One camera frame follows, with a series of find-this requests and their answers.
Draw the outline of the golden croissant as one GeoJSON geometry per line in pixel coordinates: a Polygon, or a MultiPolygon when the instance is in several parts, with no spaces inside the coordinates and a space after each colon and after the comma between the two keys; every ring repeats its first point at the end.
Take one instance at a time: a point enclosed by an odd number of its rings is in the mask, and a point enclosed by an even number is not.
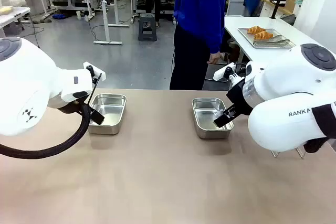
{"type": "Polygon", "coordinates": [[[259,26],[253,26],[253,27],[250,27],[250,28],[247,29],[247,33],[248,34],[253,34],[253,35],[258,34],[260,32],[263,32],[263,31],[266,31],[266,30],[264,28],[259,27],[259,26]]]}
{"type": "Polygon", "coordinates": [[[254,40],[268,40],[271,39],[274,35],[267,31],[261,31],[254,35],[254,40]]]}

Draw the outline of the metal baking tray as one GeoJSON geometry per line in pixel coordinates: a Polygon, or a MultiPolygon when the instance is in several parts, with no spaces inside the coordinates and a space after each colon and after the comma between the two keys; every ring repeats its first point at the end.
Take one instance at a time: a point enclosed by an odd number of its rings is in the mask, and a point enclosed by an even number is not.
{"type": "Polygon", "coordinates": [[[248,28],[238,28],[238,31],[255,49],[291,49],[295,44],[284,35],[272,28],[263,31],[262,36],[248,33],[248,28]]]}

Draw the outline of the person in blue hoodie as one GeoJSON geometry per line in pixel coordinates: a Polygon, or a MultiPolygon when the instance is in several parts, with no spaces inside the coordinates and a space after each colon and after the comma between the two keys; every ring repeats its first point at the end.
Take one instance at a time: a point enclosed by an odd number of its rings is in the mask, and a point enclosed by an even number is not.
{"type": "Polygon", "coordinates": [[[205,28],[212,13],[225,12],[226,0],[175,0],[174,68],[171,90],[201,90],[210,64],[205,28]]]}

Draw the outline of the white table with bread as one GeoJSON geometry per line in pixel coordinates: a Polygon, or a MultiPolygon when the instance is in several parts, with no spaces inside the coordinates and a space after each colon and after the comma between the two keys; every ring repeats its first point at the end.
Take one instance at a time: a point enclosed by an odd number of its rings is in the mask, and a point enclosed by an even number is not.
{"type": "Polygon", "coordinates": [[[30,12],[29,7],[12,7],[12,10],[5,15],[0,15],[0,30],[3,30],[3,28],[14,22],[15,20],[23,17],[24,15],[28,14],[30,12]]]}

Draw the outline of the white side table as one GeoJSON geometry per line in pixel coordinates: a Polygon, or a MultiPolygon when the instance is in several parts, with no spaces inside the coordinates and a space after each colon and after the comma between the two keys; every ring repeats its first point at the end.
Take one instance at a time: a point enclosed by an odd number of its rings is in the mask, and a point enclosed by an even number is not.
{"type": "Polygon", "coordinates": [[[241,63],[246,56],[251,61],[268,64],[282,56],[282,49],[256,49],[238,31],[239,28],[248,28],[258,25],[262,28],[273,28],[286,38],[290,39],[295,45],[317,44],[315,40],[305,35],[298,29],[289,25],[280,18],[271,19],[269,17],[243,17],[226,16],[225,29],[239,45],[240,52],[237,62],[241,63]]]}

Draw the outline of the person's left forearm blue sleeve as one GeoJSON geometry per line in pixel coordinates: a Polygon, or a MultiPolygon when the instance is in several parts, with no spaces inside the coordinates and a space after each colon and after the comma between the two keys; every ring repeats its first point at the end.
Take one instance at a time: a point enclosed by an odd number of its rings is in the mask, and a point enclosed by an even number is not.
{"type": "Polygon", "coordinates": [[[205,28],[205,40],[211,54],[220,52],[225,33],[225,12],[210,14],[205,28]]]}

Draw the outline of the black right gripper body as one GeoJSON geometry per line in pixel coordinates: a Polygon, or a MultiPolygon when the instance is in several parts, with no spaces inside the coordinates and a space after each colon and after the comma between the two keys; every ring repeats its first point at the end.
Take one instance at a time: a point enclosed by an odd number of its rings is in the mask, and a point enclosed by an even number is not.
{"type": "Polygon", "coordinates": [[[240,114],[250,115],[252,107],[246,102],[243,96],[243,87],[245,80],[240,80],[237,84],[232,85],[232,88],[227,92],[226,96],[232,104],[235,104],[240,109],[240,114]]]}

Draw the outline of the steel rectangular food container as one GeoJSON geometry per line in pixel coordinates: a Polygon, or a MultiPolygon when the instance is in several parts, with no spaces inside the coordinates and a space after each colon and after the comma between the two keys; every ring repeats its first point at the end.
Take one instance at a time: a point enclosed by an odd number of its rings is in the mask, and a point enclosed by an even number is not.
{"type": "Polygon", "coordinates": [[[127,97],[122,94],[97,94],[91,103],[94,112],[103,116],[101,124],[91,121],[88,131],[90,134],[116,135],[119,133],[127,97]]]}
{"type": "Polygon", "coordinates": [[[234,125],[230,122],[217,127],[214,120],[223,114],[226,107],[219,98],[195,98],[192,110],[197,136],[203,140],[227,139],[234,125]]]}

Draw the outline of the person's left hand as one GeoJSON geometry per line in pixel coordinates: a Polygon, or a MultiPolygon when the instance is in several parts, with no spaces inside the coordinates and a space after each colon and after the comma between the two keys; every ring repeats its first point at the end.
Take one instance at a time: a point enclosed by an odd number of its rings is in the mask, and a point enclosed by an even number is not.
{"type": "Polygon", "coordinates": [[[207,63],[210,65],[217,64],[221,58],[220,56],[221,56],[220,52],[217,52],[215,54],[210,54],[209,61],[207,63]]]}

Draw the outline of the steel tongs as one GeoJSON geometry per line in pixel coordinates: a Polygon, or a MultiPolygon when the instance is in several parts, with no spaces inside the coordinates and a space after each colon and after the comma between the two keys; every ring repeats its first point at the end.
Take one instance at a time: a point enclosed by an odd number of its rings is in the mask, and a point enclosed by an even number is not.
{"type": "Polygon", "coordinates": [[[290,39],[285,38],[283,35],[277,35],[268,40],[255,40],[254,46],[285,46],[290,43],[290,39]]]}

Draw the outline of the grey plastic step stool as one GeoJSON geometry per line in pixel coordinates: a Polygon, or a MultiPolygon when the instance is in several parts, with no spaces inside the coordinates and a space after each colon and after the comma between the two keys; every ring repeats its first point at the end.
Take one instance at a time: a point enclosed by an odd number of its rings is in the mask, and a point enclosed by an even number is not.
{"type": "Polygon", "coordinates": [[[155,15],[141,13],[139,17],[138,41],[157,41],[155,15]]]}

